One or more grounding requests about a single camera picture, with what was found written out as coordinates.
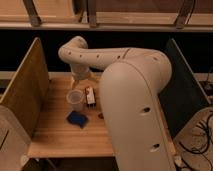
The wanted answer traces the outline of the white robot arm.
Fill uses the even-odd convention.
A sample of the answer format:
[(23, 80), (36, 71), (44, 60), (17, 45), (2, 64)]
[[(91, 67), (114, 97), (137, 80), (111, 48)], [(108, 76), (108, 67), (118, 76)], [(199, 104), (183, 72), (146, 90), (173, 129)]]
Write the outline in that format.
[(75, 79), (90, 68), (102, 71), (99, 97), (119, 171), (176, 171), (158, 94), (168, 84), (172, 66), (153, 49), (90, 49), (76, 36), (62, 45), (60, 59)]

